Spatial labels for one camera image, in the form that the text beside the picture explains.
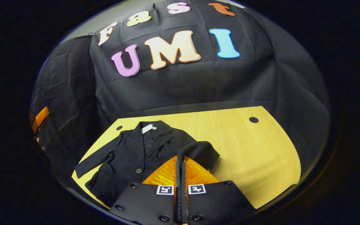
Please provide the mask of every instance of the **yellow tabletop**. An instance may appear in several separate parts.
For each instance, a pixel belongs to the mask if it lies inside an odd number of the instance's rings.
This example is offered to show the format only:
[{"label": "yellow tabletop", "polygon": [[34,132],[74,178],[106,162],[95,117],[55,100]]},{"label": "yellow tabletop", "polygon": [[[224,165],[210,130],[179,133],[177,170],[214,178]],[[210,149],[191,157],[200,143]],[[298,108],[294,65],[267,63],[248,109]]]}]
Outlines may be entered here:
[{"label": "yellow tabletop", "polygon": [[[250,117],[256,117],[259,122],[252,123]],[[261,106],[121,118],[101,135],[81,161],[121,131],[136,128],[140,121],[159,120],[187,132],[197,141],[210,142],[220,154],[211,173],[220,181],[233,181],[254,208],[268,203],[300,179],[301,165],[293,143]],[[103,204],[85,187],[99,167],[81,178],[77,178],[74,171],[72,178],[87,194]]]}]

